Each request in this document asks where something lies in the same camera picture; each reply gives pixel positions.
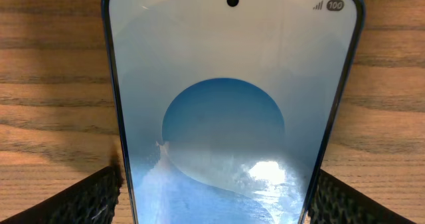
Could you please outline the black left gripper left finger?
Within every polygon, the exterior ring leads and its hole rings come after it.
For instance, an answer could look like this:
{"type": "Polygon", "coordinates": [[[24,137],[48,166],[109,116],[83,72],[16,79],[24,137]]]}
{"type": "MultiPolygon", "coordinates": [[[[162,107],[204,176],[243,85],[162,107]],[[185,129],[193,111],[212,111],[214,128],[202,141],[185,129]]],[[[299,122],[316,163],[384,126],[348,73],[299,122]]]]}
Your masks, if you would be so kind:
{"type": "Polygon", "coordinates": [[[121,186],[120,167],[110,165],[1,224],[111,224],[121,186]]]}

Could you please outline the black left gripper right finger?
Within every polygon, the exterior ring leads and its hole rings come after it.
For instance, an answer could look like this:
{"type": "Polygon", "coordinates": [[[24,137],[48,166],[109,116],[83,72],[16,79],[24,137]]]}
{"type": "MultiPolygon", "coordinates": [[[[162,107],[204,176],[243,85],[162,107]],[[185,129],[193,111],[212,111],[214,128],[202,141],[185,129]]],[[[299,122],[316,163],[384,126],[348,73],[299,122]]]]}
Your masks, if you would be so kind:
{"type": "Polygon", "coordinates": [[[308,216],[313,224],[414,224],[323,170],[308,216]]]}

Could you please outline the blue Galaxy smartphone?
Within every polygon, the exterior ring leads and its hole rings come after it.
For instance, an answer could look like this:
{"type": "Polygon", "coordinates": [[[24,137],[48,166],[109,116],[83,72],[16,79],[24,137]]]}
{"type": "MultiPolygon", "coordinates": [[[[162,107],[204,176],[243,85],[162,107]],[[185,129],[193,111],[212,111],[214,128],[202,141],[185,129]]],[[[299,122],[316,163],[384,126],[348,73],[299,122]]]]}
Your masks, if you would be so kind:
{"type": "Polygon", "coordinates": [[[363,0],[102,0],[135,223],[301,223],[363,0]]]}

